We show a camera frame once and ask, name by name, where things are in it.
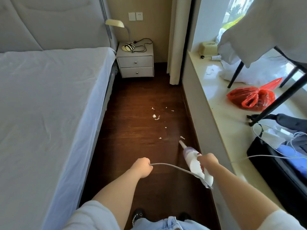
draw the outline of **desk lamp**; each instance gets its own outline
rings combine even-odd
[[[110,25],[110,26],[116,26],[116,27],[124,27],[127,29],[128,34],[129,34],[129,43],[125,43],[122,46],[122,50],[123,51],[132,51],[133,49],[135,49],[135,45],[133,44],[133,41],[131,40],[131,36],[130,36],[130,30],[129,27],[125,26],[124,23],[120,20],[114,20],[114,19],[107,19],[106,20],[106,25]]]

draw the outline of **white power cord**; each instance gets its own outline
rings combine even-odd
[[[181,171],[184,171],[184,172],[186,172],[186,173],[188,173],[188,174],[194,175],[195,177],[199,178],[203,183],[205,182],[205,183],[208,185],[208,187],[209,187],[210,189],[212,189],[212,186],[210,186],[210,185],[208,184],[208,182],[206,182],[205,179],[203,179],[203,178],[202,178],[201,176],[199,176],[198,174],[192,173],[191,171],[188,171],[188,170],[182,169],[182,168],[180,168],[180,167],[178,167],[178,166],[171,165],[171,164],[167,164],[167,163],[153,163],[153,164],[150,164],[150,165],[168,165],[168,166],[172,166],[172,167],[174,167],[174,168],[176,168],[176,169],[179,169],[179,170],[181,170]]]
[[[263,125],[263,126],[266,126],[266,127],[271,128],[271,129],[274,129],[274,128],[272,128],[272,127],[270,127],[270,126],[268,126],[268,125],[262,124],[262,123],[257,123],[257,124],[260,125],[260,126]],[[255,132],[255,125],[252,127],[252,129],[253,129],[254,134],[255,134],[259,139],[261,139],[261,137],[260,137],[259,135],[257,135],[256,132]],[[294,147],[293,147],[292,141],[293,141],[294,139],[296,139],[297,137],[302,136],[302,135],[307,135],[307,134],[304,133],[304,132],[298,131],[298,132],[296,132],[296,133],[293,134],[294,137],[290,140],[290,142],[288,142],[288,143],[290,143],[291,147],[293,148],[295,154],[296,154],[296,150],[295,150]],[[305,159],[307,159],[307,157],[305,157],[305,156],[303,156],[303,157],[299,157],[299,156],[297,156],[297,157],[290,157],[290,156],[284,155],[284,154],[282,154],[281,152],[279,152],[278,150],[276,150],[274,147],[272,147],[270,144],[268,144],[268,143],[266,143],[266,144],[269,145],[272,149],[274,149],[276,152],[278,152],[279,154],[281,154],[281,155],[283,155],[283,156],[274,156],[274,155],[253,155],[253,156],[248,156],[248,157],[242,158],[242,159],[237,160],[237,161],[233,161],[233,162],[231,162],[231,163],[238,163],[238,162],[240,162],[240,161],[246,160],[246,159],[251,158],[251,157],[256,157],[256,156],[277,157],[277,158],[283,158],[283,159],[298,159],[298,158],[305,158]]]

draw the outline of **window sill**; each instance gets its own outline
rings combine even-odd
[[[219,61],[211,61],[209,58],[200,59],[197,52],[189,52],[189,57],[204,91],[211,114],[216,122],[217,130],[220,134],[229,161],[236,162],[246,158],[247,149],[255,139],[252,128],[247,124],[246,115],[255,114],[257,112],[237,108],[227,99],[226,95],[232,89],[247,85],[243,83],[234,83],[232,88],[228,89],[227,85],[229,81],[220,78],[219,73],[222,71],[223,67]],[[279,96],[283,90],[277,88],[274,92],[276,96]],[[298,118],[306,118],[306,115],[298,108],[292,98],[280,105],[273,112],[273,114],[278,113],[284,113]],[[231,165],[237,176],[263,192],[282,208],[282,205],[274,193],[248,159],[238,163],[232,163]]]

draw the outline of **black power cord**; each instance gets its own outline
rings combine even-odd
[[[146,51],[147,51],[147,48],[146,48],[145,44],[152,44],[152,43],[153,43],[153,41],[152,41],[150,38],[143,38],[143,39],[141,39],[141,40],[139,40],[139,41],[134,41],[133,44],[136,44],[137,42],[140,42],[140,41],[142,41],[142,40],[144,40],[144,39],[149,39],[151,42],[146,42],[146,43],[144,43],[143,45],[136,46],[135,49],[136,49],[137,47],[143,47],[143,50],[141,50],[141,51],[135,51],[135,49],[133,49],[133,50],[131,51],[132,53],[134,53],[134,52],[146,52]]]

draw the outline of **light blue jeans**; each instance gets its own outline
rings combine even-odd
[[[158,222],[150,222],[145,218],[140,218],[134,223],[132,230],[209,230],[205,226],[193,221],[176,220],[176,217],[170,216],[167,219]]]

